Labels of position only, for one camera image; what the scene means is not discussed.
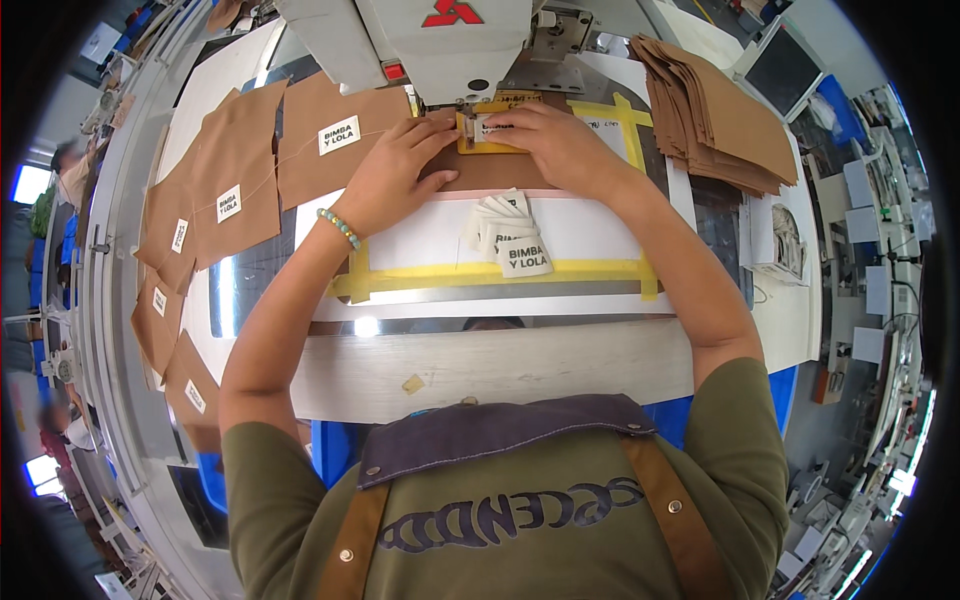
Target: sewing machine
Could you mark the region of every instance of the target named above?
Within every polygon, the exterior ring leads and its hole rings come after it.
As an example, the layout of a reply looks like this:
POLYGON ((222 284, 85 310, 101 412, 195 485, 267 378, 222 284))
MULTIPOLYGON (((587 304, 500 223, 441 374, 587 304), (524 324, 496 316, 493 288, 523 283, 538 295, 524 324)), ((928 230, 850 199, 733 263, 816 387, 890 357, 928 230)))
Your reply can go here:
POLYGON ((583 93, 564 59, 602 33, 657 35, 653 0, 277 0, 347 95, 411 84, 422 106, 470 111, 497 90, 583 93))

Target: red logo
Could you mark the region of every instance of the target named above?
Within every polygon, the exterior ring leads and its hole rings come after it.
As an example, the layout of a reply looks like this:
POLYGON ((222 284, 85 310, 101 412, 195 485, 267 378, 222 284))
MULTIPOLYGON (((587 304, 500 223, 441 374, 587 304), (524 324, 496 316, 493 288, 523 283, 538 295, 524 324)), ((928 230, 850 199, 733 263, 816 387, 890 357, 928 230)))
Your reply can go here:
POLYGON ((429 14, 423 21, 421 27, 442 27, 444 25, 453 25, 459 20, 463 20, 468 25, 480 25, 483 19, 476 13, 473 7, 467 2, 457 2, 456 0, 437 0, 433 8, 439 14, 429 14))

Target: red switch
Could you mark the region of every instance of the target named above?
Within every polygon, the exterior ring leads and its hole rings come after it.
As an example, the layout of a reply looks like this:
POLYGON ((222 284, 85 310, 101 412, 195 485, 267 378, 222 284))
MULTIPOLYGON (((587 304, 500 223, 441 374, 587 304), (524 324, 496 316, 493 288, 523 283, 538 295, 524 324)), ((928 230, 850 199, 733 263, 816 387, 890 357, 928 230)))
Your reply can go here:
POLYGON ((383 74, 386 75, 389 80, 403 79, 406 77, 406 74, 403 72, 403 65, 399 62, 383 67, 383 74))

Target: computer monitor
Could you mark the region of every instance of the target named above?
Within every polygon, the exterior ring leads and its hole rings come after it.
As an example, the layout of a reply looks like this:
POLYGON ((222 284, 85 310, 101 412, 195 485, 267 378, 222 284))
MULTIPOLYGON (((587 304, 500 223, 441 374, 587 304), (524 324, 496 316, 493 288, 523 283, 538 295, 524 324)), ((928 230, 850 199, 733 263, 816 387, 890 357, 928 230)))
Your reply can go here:
POLYGON ((752 50, 744 51, 746 63, 737 62, 734 80, 790 123, 825 76, 820 59, 782 15, 752 50))

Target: person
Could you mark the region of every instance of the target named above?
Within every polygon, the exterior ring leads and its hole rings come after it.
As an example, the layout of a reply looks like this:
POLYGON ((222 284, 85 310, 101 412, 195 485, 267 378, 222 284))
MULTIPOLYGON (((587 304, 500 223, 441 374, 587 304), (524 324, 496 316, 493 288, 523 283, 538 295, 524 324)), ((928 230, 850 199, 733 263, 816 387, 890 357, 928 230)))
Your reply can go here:
MULTIPOLYGON (((40 409, 38 416, 40 428, 54 435, 62 436, 65 443, 92 451, 96 444, 93 442, 93 436, 90 435, 90 429, 82 412, 81 402, 83 400, 77 394, 74 384, 67 383, 64 387, 70 395, 70 403, 63 404, 53 400, 40 409)), ((92 413, 94 409, 91 406, 89 410, 92 413)))
MULTIPOLYGON (((604 204, 643 247, 690 342, 684 450, 623 395, 481 397, 375 428, 360 463, 328 490, 290 400, 311 315, 352 250, 318 219, 223 375, 230 553, 247 596, 765 597, 788 523, 788 471, 735 284, 657 187, 578 118, 528 103, 488 124, 508 126, 491 141, 528 151, 548 182, 604 204)), ((453 126, 410 119, 384 133, 331 207, 336 224, 370 237, 455 179, 418 181, 457 138, 453 126)))
POLYGON ((50 170, 58 175, 57 186, 60 194, 77 210, 80 210, 80 205, 84 201, 86 178, 90 174, 90 167, 93 165, 96 154, 97 146, 94 144, 94 138, 90 138, 82 154, 71 141, 59 144, 50 159, 50 170))

